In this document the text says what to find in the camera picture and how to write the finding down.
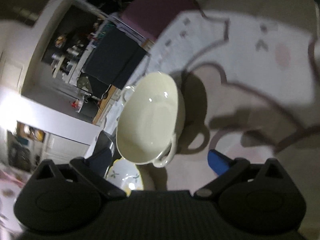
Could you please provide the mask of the white lemon-pattern scalloped bowl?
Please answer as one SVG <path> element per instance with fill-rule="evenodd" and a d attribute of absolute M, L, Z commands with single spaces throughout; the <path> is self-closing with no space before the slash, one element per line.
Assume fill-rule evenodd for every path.
<path fill-rule="evenodd" d="M 127 196 L 132 191 L 144 189 L 142 176 L 136 165 L 123 158 L 114 161 L 108 170 L 106 180 L 123 190 Z"/>

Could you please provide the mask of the cream two-handled ceramic bowl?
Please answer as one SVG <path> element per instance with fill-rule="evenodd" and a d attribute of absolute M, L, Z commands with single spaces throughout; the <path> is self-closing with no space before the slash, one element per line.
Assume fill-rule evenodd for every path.
<path fill-rule="evenodd" d="M 116 129 L 120 155 L 136 164 L 167 166 L 177 152 L 185 122 L 181 90 L 168 74 L 155 72 L 143 77 L 124 100 Z"/>

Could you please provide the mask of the grey trash bin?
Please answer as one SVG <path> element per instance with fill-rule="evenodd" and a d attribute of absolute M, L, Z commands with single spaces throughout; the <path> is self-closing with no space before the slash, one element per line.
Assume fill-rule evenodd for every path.
<path fill-rule="evenodd" d="M 93 121 L 99 110 L 98 102 L 92 99 L 85 99 L 78 113 L 87 118 L 90 122 Z"/>

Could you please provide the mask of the white cartoon-print tablecloth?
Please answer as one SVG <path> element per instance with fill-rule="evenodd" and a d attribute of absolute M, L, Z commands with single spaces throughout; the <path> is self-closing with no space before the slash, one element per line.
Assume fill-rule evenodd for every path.
<path fill-rule="evenodd" d="M 160 189 L 195 191 L 216 177 L 208 150 L 255 163 L 277 158 L 319 193 L 319 33 L 241 14 L 183 13 L 129 79 L 165 72 L 183 90 L 178 152 L 151 169 Z"/>

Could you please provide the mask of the dark teal chair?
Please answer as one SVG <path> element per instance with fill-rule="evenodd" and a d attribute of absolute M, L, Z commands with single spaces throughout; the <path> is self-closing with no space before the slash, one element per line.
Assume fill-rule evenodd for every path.
<path fill-rule="evenodd" d="M 146 50 L 117 28 L 109 30 L 84 65 L 84 73 L 123 89 Z"/>

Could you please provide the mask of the maroon chair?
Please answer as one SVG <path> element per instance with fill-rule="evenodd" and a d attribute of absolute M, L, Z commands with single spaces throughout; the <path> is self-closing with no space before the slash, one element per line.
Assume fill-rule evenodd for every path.
<path fill-rule="evenodd" d="M 134 0 L 121 19 L 143 37 L 156 41 L 180 12 L 196 9 L 196 0 Z"/>

